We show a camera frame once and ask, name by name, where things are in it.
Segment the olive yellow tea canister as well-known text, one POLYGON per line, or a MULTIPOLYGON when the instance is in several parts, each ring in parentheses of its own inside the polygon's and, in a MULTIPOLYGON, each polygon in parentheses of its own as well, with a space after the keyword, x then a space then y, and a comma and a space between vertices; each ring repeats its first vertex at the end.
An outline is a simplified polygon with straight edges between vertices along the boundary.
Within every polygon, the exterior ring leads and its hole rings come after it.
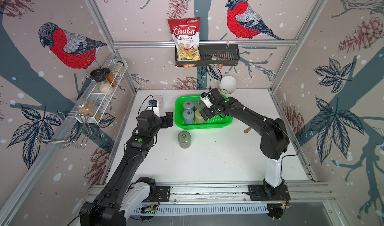
POLYGON ((204 124, 206 122, 202 117, 201 110, 202 109, 195 110, 195 123, 198 125, 204 124))

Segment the dark green tea canister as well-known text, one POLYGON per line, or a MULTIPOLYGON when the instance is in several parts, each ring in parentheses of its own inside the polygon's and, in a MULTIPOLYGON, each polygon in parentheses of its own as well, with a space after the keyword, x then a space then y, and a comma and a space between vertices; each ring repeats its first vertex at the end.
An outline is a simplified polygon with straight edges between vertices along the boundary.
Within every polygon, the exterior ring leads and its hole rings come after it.
POLYGON ((189 148, 191 146, 191 143, 192 143, 191 134, 187 131, 180 132, 178 134, 178 142, 179 142, 179 146, 182 149, 189 148))

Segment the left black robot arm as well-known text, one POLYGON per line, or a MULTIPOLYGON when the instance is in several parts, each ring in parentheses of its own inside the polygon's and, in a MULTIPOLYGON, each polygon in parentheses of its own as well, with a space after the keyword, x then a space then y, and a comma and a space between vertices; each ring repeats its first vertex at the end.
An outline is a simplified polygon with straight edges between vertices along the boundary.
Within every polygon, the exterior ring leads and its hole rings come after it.
POLYGON ((131 214, 145 200, 155 198, 156 181, 148 177, 132 179, 140 164, 157 142, 160 129, 173 126, 173 113, 159 117, 153 110, 137 116, 137 126, 126 142, 123 158, 104 189, 80 209, 82 226, 125 226, 131 214))

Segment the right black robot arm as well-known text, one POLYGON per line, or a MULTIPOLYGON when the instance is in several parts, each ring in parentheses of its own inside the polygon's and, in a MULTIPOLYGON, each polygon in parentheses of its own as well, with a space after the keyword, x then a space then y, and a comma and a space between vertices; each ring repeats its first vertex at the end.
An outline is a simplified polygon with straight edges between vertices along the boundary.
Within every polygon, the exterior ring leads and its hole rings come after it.
POLYGON ((218 89, 201 93, 201 100, 206 105, 201 112, 205 121, 215 116, 230 116, 248 125, 261 136, 260 149, 267 159, 266 176, 262 185, 264 192, 258 196, 269 200, 282 199, 282 193, 288 191, 282 178, 283 157, 290 144, 284 121, 262 116, 233 97, 224 98, 218 89))

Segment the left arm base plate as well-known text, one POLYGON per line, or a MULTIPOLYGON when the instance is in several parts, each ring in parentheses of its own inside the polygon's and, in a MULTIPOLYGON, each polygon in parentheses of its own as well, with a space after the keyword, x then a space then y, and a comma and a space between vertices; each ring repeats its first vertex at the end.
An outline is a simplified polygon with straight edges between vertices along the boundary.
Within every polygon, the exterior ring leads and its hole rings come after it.
POLYGON ((155 188, 151 188, 149 196, 143 201, 143 203, 169 202, 170 191, 170 186, 156 186, 155 188))

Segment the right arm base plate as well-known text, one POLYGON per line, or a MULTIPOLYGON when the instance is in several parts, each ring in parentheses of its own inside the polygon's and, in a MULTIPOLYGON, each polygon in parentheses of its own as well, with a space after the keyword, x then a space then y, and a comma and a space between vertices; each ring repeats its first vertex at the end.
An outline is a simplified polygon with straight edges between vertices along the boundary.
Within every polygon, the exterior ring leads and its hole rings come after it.
POLYGON ((281 183, 273 188, 269 185, 248 185, 247 195, 251 201, 290 201, 287 185, 281 183))

